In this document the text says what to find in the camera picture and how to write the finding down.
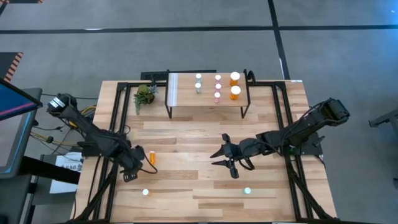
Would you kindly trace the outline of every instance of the monitor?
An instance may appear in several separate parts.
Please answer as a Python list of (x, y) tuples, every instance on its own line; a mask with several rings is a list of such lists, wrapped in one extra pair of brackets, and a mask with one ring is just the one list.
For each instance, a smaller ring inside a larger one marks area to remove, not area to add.
[(42, 106), (39, 100), (0, 79), (0, 121)]

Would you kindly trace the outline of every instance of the label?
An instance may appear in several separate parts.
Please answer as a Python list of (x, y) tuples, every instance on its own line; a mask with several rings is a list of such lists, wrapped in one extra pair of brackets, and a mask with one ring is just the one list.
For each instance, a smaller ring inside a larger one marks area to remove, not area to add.
[(53, 99), (53, 101), (55, 101), (56, 103), (58, 103), (61, 107), (65, 107), (65, 104), (62, 103), (62, 101), (60, 101), (60, 99), (58, 99), (57, 97), (55, 97), (55, 98)]
[(50, 104), (51, 104), (54, 108), (57, 108), (57, 107), (58, 107), (58, 104), (56, 104), (53, 100), (50, 101)]

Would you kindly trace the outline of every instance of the white paper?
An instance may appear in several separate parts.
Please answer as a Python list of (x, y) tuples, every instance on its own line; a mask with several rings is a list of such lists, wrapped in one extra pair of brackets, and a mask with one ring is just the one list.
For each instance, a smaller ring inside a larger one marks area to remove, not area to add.
[[(70, 170), (81, 172), (82, 163), (80, 162), (81, 152), (69, 152), (65, 156), (57, 156), (56, 166), (64, 167)], [(69, 184), (52, 180), (50, 194), (59, 194), (65, 192), (75, 192), (77, 184)]]

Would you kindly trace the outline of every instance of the small potted plant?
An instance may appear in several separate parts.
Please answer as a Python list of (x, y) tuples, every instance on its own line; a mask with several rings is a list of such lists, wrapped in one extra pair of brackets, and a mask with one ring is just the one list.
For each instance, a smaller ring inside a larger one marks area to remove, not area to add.
[(155, 93), (157, 93), (156, 85), (140, 85), (138, 87), (137, 93), (134, 94), (137, 115), (139, 115), (141, 105), (150, 104), (155, 100)]

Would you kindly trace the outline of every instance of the white bottle cap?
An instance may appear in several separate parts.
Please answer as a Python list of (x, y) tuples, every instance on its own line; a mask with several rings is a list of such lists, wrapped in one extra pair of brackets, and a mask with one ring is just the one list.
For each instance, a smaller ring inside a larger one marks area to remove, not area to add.
[(149, 195), (149, 190), (148, 190), (148, 189), (142, 190), (142, 194), (143, 194), (143, 195)]
[(239, 80), (239, 78), (241, 78), (241, 74), (239, 74), (238, 72), (233, 72), (231, 73), (231, 78), (234, 81)]
[(238, 86), (232, 86), (232, 87), (231, 87), (231, 93), (234, 94), (234, 95), (240, 94), (240, 93), (241, 93), (240, 87), (238, 87)]
[(245, 194), (250, 194), (250, 193), (251, 193), (250, 187), (245, 187), (245, 188), (243, 189), (243, 192), (244, 192)]

